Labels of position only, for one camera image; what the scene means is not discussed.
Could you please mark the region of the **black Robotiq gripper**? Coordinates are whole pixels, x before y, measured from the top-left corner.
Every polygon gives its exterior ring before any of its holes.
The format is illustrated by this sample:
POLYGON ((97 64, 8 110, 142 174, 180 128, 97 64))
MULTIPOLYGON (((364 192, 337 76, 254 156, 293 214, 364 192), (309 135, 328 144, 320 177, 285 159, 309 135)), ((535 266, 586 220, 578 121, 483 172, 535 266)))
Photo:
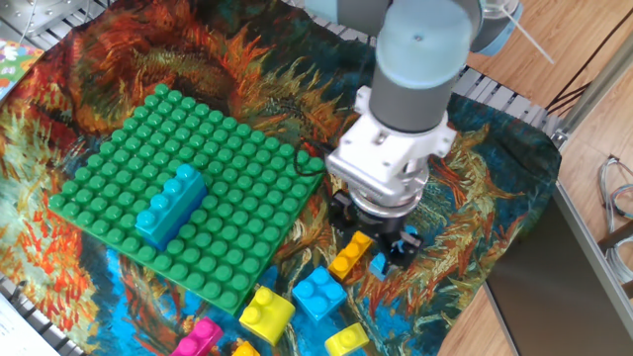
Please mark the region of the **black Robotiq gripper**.
POLYGON ((345 241, 362 232, 376 241, 388 241, 388 262, 408 268, 424 247, 424 239, 415 227, 405 227, 411 204, 382 206, 364 197, 350 197, 336 191, 328 203, 330 224, 345 230, 345 241))

